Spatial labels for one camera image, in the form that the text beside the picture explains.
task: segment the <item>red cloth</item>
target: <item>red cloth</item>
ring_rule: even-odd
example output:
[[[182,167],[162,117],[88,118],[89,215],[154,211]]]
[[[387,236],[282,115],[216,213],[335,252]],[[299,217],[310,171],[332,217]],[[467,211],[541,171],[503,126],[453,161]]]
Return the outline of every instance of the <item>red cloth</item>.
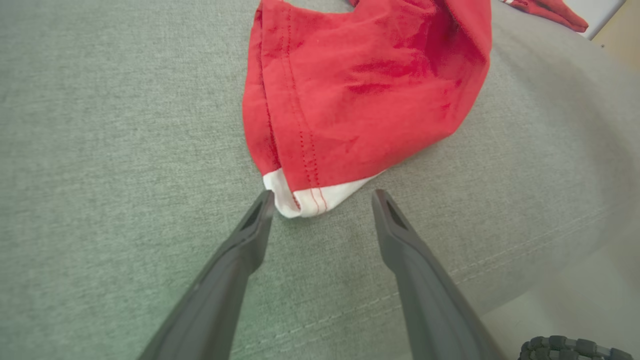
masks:
[[[578,33],[587,31],[589,24],[574,13],[562,0],[501,0],[525,13],[537,15],[562,24]]]
[[[361,0],[351,13],[262,0],[243,99],[253,160],[262,175],[281,168],[296,202],[297,191],[319,189],[322,213],[333,207],[325,187],[375,176],[454,133],[491,41],[488,0]]]

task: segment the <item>wrinkled fabric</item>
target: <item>wrinkled fabric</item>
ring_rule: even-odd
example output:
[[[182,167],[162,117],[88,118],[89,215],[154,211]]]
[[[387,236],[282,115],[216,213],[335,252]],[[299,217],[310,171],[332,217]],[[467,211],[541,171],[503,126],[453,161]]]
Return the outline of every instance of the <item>wrinkled fabric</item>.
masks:
[[[525,13],[544,17],[578,33],[587,31],[589,24],[574,13],[562,0],[500,0]]]
[[[352,4],[320,13],[263,0],[255,13],[246,141],[262,175],[282,169],[297,207],[296,191],[319,190],[317,211],[303,216],[336,203],[327,186],[375,176],[453,134],[489,69],[488,1]]]

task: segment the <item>gray cloth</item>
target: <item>gray cloth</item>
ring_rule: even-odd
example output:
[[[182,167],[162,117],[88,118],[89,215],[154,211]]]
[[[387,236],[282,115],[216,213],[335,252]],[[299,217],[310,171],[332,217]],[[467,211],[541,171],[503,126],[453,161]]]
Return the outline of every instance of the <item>gray cloth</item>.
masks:
[[[241,116],[257,5],[0,4],[0,359],[134,359],[262,190]],[[637,229],[638,77],[492,6],[492,67],[456,134],[326,215],[275,218],[233,359],[406,355],[375,188],[480,314]]]

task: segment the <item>white trim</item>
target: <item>white trim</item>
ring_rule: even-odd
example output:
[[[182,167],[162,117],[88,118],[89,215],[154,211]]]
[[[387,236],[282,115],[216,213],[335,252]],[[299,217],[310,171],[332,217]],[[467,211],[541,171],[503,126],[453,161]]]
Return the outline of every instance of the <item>white trim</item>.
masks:
[[[265,174],[262,180],[264,181],[264,187],[275,193],[276,208],[283,216],[287,218],[307,218],[326,213],[335,208],[367,181],[378,175],[344,184],[297,190],[293,193],[289,189],[282,168]]]

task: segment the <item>red garment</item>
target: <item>red garment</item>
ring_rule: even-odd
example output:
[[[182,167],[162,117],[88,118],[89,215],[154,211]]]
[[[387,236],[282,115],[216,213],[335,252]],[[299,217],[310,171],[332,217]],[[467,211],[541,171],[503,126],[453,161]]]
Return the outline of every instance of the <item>red garment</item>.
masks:
[[[361,0],[351,13],[262,0],[244,130],[280,212],[323,213],[453,134],[490,49],[488,0]]]
[[[589,24],[562,0],[500,0],[525,13],[537,15],[562,24],[578,33],[587,31]]]

